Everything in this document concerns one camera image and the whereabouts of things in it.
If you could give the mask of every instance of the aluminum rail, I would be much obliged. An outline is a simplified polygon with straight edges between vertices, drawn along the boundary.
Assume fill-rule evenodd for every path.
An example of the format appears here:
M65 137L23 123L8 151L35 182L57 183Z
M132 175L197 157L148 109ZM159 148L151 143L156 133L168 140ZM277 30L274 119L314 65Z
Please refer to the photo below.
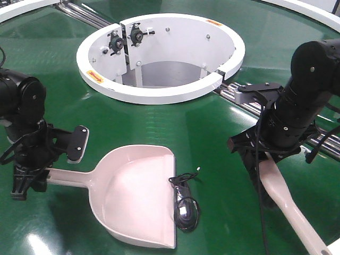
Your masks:
M261 106L258 103L249 103L249 104L239 105L235 102L234 91L238 89L239 86L241 85L238 83L231 83L229 85L222 83L219 90L215 92L217 92L221 97L245 109L246 111L256 116L260 116ZM321 135L317 138L312 138L308 140L307 143L309 145L313 147L316 146L327 133L326 130L323 130L323 129L319 129L319 130L321 132ZM340 137L336 135L332 135L331 137L329 137L321 145L320 151L324 152L325 154L331 156L332 158L340 162Z
M97 29L101 29L111 25L110 22L104 20L98 15L91 13L90 11L81 8L73 3L68 2L60 2L57 6L57 9L64 12L68 16L71 16L77 20L80 20L90 26L93 26Z

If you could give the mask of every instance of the dustpan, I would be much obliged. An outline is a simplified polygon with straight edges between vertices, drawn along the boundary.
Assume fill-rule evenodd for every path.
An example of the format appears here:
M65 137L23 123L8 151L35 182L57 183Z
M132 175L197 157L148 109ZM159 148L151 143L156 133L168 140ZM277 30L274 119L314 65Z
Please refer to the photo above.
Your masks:
M120 241L175 248L175 157L166 147L129 145L87 173L48 168L48 183L87 188L93 214Z

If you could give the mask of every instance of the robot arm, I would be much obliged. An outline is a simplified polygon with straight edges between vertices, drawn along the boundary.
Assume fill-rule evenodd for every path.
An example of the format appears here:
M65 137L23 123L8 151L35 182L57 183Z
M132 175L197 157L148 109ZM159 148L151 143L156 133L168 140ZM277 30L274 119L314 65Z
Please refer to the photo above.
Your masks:
M46 88L37 78L0 68L0 123L12 144L0 157L0 164L13 161L14 200L25 200L29 187L46 191L45 168L62 153L67 154L70 163L78 163L86 148L86 127L69 132L44 120L45 98Z
M255 186L256 146L260 161L267 160L265 153L269 152L277 163L299 153L300 145L319 135L312 122L332 95L340 96L339 63L340 39L307 42L292 57L292 76L285 88L276 84L239 88L239 101L254 100L266 106L261 122L228 140L230 150L240 154ZM266 205L275 206L271 200Z

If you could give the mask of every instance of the screw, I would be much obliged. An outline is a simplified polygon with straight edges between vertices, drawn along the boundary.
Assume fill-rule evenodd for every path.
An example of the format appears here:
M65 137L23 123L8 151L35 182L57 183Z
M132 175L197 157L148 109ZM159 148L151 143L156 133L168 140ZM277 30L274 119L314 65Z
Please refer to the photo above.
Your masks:
M143 39L143 34L142 33L137 33L135 36L137 41L141 41Z
M124 47L123 42L122 42L122 41L117 41L117 42L116 42L116 47L117 47L118 49L122 49L122 48Z

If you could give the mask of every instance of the orange warning label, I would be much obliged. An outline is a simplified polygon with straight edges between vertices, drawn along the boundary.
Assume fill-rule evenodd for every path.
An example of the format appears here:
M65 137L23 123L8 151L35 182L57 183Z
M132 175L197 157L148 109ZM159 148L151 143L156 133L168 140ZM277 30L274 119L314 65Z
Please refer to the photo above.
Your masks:
M219 22L217 22L217 21L215 21L215 20L207 20L207 22L210 22L210 23L212 23L212 24L215 24L215 25L217 25L217 26L223 26L223 24L222 23L219 23Z
M91 76L92 79L94 79L97 83L102 83L104 82L103 77L101 77L98 73L96 73L93 70L87 71L86 72L89 76Z

